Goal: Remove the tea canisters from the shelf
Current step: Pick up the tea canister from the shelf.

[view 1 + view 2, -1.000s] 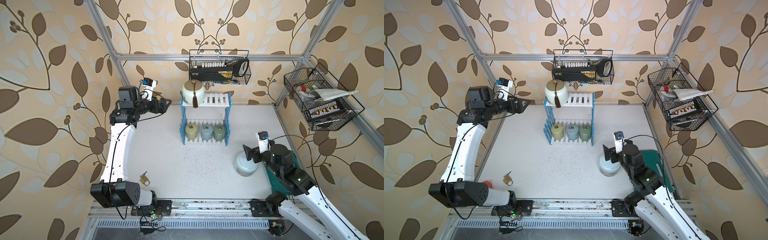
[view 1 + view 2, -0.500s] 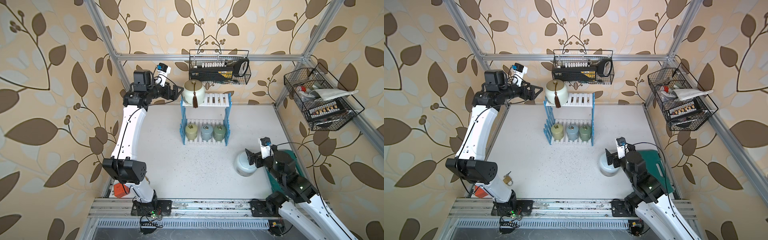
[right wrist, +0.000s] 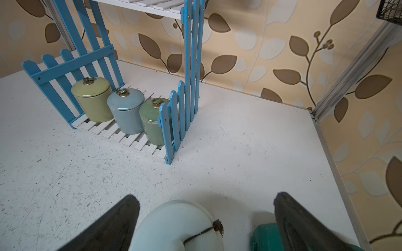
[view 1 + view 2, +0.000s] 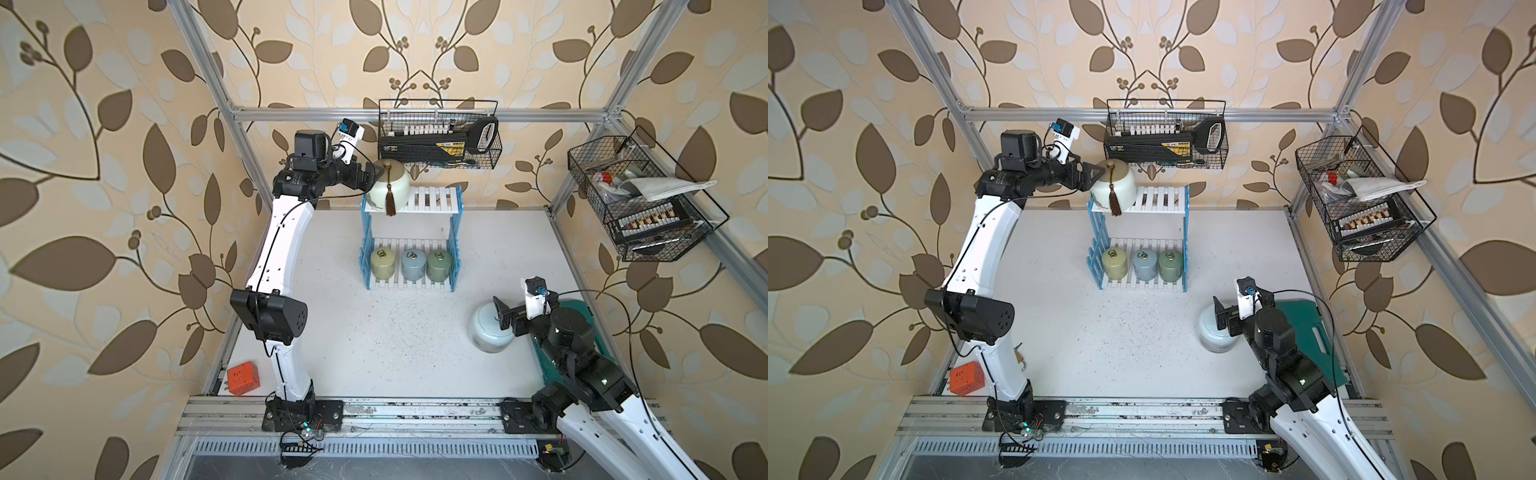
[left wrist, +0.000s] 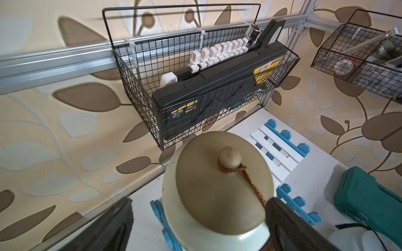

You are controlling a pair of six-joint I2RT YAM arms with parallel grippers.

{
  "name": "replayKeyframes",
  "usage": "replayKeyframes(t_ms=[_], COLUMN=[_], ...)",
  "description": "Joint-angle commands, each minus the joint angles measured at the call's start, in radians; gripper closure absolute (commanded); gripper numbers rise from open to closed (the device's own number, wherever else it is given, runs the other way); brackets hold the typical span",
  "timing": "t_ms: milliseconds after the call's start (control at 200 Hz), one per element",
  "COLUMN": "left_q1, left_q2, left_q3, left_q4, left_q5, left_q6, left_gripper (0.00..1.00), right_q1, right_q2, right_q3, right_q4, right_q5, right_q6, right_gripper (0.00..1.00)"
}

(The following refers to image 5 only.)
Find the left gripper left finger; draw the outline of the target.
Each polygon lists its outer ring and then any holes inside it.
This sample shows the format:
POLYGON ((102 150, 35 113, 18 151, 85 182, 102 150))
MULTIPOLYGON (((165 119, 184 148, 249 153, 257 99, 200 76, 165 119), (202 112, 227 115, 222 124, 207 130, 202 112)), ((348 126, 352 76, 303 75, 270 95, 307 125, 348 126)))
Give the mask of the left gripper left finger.
POLYGON ((122 198, 62 251, 124 251, 134 223, 132 200, 122 198))

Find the white ceramic jar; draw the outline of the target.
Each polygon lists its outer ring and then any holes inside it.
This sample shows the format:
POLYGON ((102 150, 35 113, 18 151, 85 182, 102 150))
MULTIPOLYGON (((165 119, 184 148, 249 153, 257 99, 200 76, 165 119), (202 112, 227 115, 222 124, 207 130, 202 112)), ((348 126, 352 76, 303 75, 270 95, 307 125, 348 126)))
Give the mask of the white ceramic jar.
POLYGON ((387 236, 358 223, 338 224, 328 240, 341 251, 401 251, 387 236))

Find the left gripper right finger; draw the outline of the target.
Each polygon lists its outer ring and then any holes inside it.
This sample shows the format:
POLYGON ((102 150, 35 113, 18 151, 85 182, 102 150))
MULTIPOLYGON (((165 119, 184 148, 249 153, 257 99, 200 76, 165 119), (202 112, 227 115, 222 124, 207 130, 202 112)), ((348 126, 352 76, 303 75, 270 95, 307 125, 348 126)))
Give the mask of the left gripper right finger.
POLYGON ((275 251, 338 250, 278 198, 267 202, 265 217, 275 251))

